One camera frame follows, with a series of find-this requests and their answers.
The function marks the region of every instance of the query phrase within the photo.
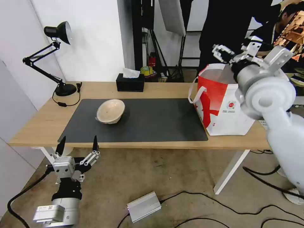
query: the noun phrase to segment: red object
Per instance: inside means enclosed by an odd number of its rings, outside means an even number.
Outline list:
[[[198,89],[203,86],[207,89],[207,92],[203,92],[200,100],[203,106],[204,112],[203,124],[207,128],[211,123],[210,114],[218,116],[221,108],[227,84],[219,83],[216,81],[208,80],[206,78],[199,77]]]
[[[155,67],[155,65],[156,65],[156,57],[149,57],[149,63],[148,63],[148,65],[150,67]]]

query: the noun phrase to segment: table top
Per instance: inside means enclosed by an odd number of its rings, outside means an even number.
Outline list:
[[[118,92],[115,82],[83,82],[81,99],[187,98],[190,83],[145,83],[144,92]],[[55,97],[73,104],[78,93]],[[77,105],[60,107],[52,99],[10,140],[11,146],[56,147]],[[103,142],[101,148],[148,149],[269,149],[266,132],[256,121],[245,136],[209,136],[205,142]],[[66,143],[66,147],[92,147],[92,143]]]

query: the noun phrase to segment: lamp arm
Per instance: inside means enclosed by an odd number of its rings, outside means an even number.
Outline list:
[[[54,46],[55,49],[53,49],[52,51],[49,51],[49,52],[46,53],[46,54],[37,56],[37,54],[43,52],[44,50],[46,50],[46,49],[48,49],[48,48],[50,48],[50,47],[52,47],[52,46]],[[27,66],[33,68],[34,70],[38,71],[39,73],[43,74],[44,76],[48,77],[49,79],[53,80],[53,81],[56,82],[57,84],[61,84],[61,83],[63,83],[63,82],[62,82],[62,79],[58,79],[57,77],[55,77],[55,76],[53,76],[53,75],[51,75],[51,74],[45,72],[43,69],[41,69],[41,68],[39,68],[39,67],[37,67],[37,66],[34,65],[35,62],[37,62],[38,60],[40,60],[40,59],[42,59],[42,58],[48,56],[48,55],[51,54],[51,53],[57,51],[59,48],[60,48],[60,42],[59,42],[59,41],[54,41],[53,43],[51,43],[51,44],[48,45],[47,47],[41,49],[40,51],[38,51],[38,52],[36,52],[36,53],[34,53],[34,54],[32,54],[31,56],[25,57],[25,58],[23,59],[23,63],[24,63],[25,65],[27,65]]]

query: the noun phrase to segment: robotic arm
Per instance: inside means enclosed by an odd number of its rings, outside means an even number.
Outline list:
[[[97,137],[94,138],[92,152],[87,157],[62,156],[66,137],[58,144],[52,166],[58,176],[58,191],[52,196],[52,205],[39,206],[33,220],[43,227],[73,227],[79,222],[79,202],[82,198],[81,183],[85,172],[100,157]]]
[[[296,92],[281,67],[293,53],[275,46],[265,57],[256,56],[263,41],[250,37],[243,53],[223,45],[214,45],[214,57],[228,63],[239,85],[236,97],[249,117],[263,117],[268,125],[267,140],[289,181],[304,196],[304,119],[286,112],[295,101]]]

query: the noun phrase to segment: black desk lamp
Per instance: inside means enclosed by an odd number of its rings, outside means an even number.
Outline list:
[[[63,42],[67,44],[71,44],[71,39],[72,39],[71,27],[69,23],[65,21],[60,23],[57,27],[49,27],[49,26],[45,27],[44,33],[48,37],[50,37],[54,42],[48,45],[47,47],[41,49],[40,51],[32,54],[31,56],[24,58],[23,63],[33,68],[34,70],[38,71],[39,73],[47,76],[49,79],[53,80],[54,82],[56,82],[58,84],[57,88],[55,89],[55,93],[57,96],[63,97],[63,96],[71,95],[75,93],[77,90],[74,85],[65,84],[61,78],[53,76],[34,65],[34,63],[37,62],[38,60],[48,56],[49,54],[57,51],[60,48],[61,43],[57,40],[57,38],[61,39]],[[43,55],[37,55],[52,46],[55,47],[54,50]]]

